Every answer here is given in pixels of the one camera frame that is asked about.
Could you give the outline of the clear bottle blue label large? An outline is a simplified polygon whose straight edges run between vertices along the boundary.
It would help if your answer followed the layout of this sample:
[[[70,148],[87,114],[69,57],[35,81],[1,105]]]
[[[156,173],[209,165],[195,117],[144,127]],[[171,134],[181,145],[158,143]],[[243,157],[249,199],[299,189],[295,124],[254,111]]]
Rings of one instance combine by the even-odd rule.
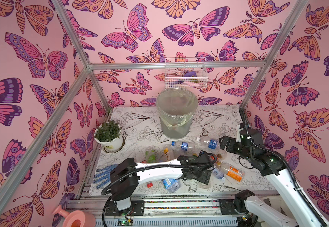
[[[171,194],[175,193],[181,187],[180,181],[172,178],[163,179],[162,183],[164,188]]]

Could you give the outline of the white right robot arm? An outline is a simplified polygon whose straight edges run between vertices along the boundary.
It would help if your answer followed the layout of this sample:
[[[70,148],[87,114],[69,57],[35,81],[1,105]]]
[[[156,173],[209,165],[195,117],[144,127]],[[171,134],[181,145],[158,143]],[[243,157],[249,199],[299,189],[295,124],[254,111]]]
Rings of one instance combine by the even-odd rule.
[[[289,218],[268,206],[255,195],[243,200],[245,209],[273,227],[329,227],[329,221],[316,209],[300,187],[290,166],[278,152],[269,150],[261,133],[240,124],[237,136],[223,136],[220,148],[247,160],[277,190],[293,217]]]

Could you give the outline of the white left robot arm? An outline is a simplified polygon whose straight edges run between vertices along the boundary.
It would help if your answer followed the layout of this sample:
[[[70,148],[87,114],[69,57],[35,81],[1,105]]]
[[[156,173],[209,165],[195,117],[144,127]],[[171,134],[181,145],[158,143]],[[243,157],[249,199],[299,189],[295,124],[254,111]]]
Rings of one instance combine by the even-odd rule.
[[[110,183],[101,191],[101,195],[111,195],[118,210],[130,207],[130,197],[139,185],[164,179],[196,180],[209,184],[217,156],[201,151],[195,156],[179,156],[167,162],[136,163],[127,158],[110,172]]]

